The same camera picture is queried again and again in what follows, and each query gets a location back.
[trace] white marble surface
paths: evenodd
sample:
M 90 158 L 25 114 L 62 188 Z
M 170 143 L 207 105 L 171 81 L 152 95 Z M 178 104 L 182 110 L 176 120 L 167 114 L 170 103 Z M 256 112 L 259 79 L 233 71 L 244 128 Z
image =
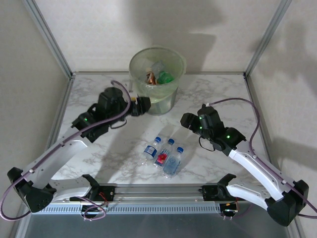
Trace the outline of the white marble surface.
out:
M 76 76 L 60 136 L 78 115 L 98 100 L 99 93 L 110 86 L 112 78 L 128 82 L 127 74 Z M 73 157 L 53 178 L 70 179 L 91 174 L 99 183 L 206 183 L 217 182 L 231 173 L 247 181 L 255 181 L 243 167 L 221 152 L 200 148 L 198 135 L 180 125 L 184 113 L 196 114 L 202 103 L 229 97 L 249 99 L 242 75 L 185 75 L 181 79 L 175 106 L 169 113 L 127 118 L 126 126 L 110 130 L 98 138 L 92 146 Z M 230 101 L 215 108 L 225 126 L 235 127 L 250 138 L 256 119 L 249 104 Z M 138 165 L 139 156 L 147 143 L 158 134 L 165 139 L 175 139 L 175 144 L 181 144 L 185 150 L 180 172 L 172 179 L 162 176 L 154 166 Z M 203 145 L 211 146 L 207 141 Z M 254 148 L 261 158 L 265 157 L 259 132 L 254 138 Z

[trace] clear plastic cup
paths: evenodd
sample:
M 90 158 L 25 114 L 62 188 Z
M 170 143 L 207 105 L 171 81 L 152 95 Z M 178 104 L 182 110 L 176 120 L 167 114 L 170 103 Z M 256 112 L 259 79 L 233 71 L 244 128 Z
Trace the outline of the clear plastic cup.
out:
M 151 85 L 145 82 L 144 76 L 148 69 L 157 61 L 165 65 L 164 71 L 170 73 L 174 80 L 162 85 Z M 130 79 L 135 84 L 139 96 L 149 97 L 152 115 L 162 115 L 169 112 L 175 103 L 176 93 L 181 76 L 186 72 L 186 60 L 178 52 L 164 47 L 150 47 L 132 58 L 129 65 Z

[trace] white wall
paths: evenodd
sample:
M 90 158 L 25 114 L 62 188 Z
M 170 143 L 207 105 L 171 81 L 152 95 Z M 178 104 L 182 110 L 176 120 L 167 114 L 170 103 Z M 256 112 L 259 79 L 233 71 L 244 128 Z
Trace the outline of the white wall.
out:
M 127 71 L 152 44 L 188 71 L 244 71 L 280 0 L 36 0 L 73 71 Z
M 310 186 L 317 205 L 317 1 L 293 0 L 251 81 L 260 102 L 269 150 L 281 169 Z M 316 215 L 306 207 L 303 214 Z M 316 220 L 301 219 L 306 237 Z
M 43 153 L 67 84 L 21 0 L 0 0 L 0 196 L 8 170 Z M 15 216 L 20 198 L 9 194 L 4 211 Z M 0 237 L 13 223 L 0 218 Z

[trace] marble tabletop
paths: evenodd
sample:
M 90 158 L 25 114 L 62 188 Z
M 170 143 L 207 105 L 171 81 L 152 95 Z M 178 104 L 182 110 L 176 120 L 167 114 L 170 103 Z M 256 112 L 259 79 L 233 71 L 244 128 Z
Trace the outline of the marble tabletop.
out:
M 62 136 L 74 119 L 97 102 L 98 95 L 115 79 L 129 83 L 128 74 L 77 75 L 69 97 L 59 135 Z M 198 135 L 180 124 L 186 112 L 196 114 L 202 103 L 211 103 L 229 97 L 250 99 L 242 75 L 184 75 L 180 80 L 174 108 L 165 115 L 128 117 L 127 125 L 111 129 L 93 145 L 74 156 L 53 177 L 72 179 L 90 174 L 99 183 L 206 183 L 217 182 L 227 173 L 253 182 L 255 178 L 238 163 L 223 153 L 209 152 L 198 144 Z M 240 101 L 229 101 L 215 106 L 225 126 L 235 127 L 250 138 L 256 118 L 251 106 Z M 155 166 L 140 166 L 139 158 L 148 142 L 158 134 L 164 140 L 173 138 L 175 146 L 184 148 L 179 173 L 165 178 Z M 203 145 L 211 148 L 208 141 Z M 260 158 L 266 158 L 264 144 L 257 132 L 254 149 Z

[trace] blue bottle cap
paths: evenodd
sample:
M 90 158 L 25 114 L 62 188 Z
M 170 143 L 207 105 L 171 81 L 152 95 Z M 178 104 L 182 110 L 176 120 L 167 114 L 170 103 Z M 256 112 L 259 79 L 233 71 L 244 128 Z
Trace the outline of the blue bottle cap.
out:
M 184 149 L 183 149 L 182 147 L 177 147 L 177 151 L 178 151 L 179 153 L 183 153 L 183 152 L 184 152 Z
M 170 144 L 174 144 L 175 141 L 174 141 L 173 139 L 169 139 L 168 142 L 169 142 Z
M 161 139 L 160 139 L 159 137 L 156 137 L 154 140 L 155 140 L 156 142 L 160 142 L 160 141 L 161 141 Z

